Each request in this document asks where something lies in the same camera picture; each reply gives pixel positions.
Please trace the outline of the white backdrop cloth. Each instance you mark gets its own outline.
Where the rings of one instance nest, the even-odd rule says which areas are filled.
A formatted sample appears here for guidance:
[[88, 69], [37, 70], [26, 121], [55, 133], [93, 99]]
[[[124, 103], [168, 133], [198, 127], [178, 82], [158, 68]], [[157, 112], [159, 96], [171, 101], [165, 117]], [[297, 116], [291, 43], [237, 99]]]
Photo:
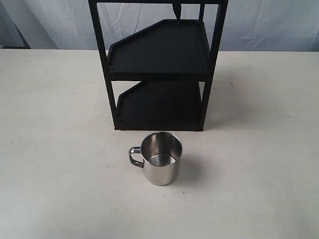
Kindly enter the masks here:
[[[106, 48], [162, 19], [175, 17], [171, 4], [98, 4]], [[19, 45], [18, 27], [32, 49], [97, 49], [85, 0], [3, 0], [0, 43]], [[318, 51], [316, 0], [231, 0], [222, 51]]]

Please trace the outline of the black tiered shelf rack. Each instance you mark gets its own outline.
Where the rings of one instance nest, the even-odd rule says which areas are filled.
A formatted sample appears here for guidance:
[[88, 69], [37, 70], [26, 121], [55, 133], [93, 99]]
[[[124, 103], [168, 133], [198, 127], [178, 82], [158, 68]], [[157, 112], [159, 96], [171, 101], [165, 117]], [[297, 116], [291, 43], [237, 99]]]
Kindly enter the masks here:
[[174, 19], [163, 19], [105, 48], [98, 1], [88, 2], [116, 130], [203, 131], [228, 1], [208, 41], [199, 16], [181, 19], [183, 1], [171, 2]]

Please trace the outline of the dark frame behind cloth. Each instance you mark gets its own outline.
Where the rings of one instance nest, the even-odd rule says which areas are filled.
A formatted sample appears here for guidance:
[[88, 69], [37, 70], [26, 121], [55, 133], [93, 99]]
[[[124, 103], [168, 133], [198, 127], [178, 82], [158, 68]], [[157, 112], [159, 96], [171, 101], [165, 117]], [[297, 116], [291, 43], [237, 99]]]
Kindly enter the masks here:
[[18, 32], [19, 38], [22, 41], [22, 43], [20, 43], [19, 45], [13, 45], [13, 46], [7, 46], [7, 45], [1, 44], [0, 48], [1, 49], [31, 49], [30, 45], [25, 40], [24, 36], [22, 35], [22, 33], [20, 32], [20, 30], [18, 29], [16, 25], [15, 25], [15, 28]]

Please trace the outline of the stainless steel mug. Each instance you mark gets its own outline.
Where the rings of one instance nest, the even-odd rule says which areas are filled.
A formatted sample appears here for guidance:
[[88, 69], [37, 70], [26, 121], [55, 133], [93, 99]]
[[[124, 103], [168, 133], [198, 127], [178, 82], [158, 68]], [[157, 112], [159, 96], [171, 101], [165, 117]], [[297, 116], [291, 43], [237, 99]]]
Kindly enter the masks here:
[[130, 162], [143, 169], [152, 184], [171, 184], [179, 174], [182, 143], [170, 132], [159, 131], [146, 136], [140, 146], [129, 149]]

